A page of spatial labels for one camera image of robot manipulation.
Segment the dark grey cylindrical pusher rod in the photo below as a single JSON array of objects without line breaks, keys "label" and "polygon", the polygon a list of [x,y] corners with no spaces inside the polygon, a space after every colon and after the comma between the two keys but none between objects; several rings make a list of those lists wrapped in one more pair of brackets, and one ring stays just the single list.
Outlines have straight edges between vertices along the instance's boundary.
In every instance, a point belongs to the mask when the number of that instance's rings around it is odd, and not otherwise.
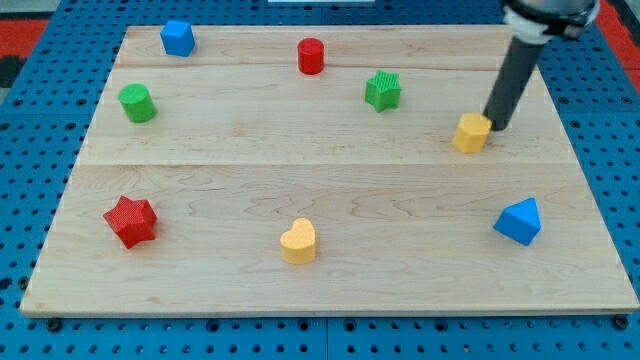
[{"label": "dark grey cylindrical pusher rod", "polygon": [[505,130],[529,82],[544,46],[514,36],[483,110],[492,131]]}]

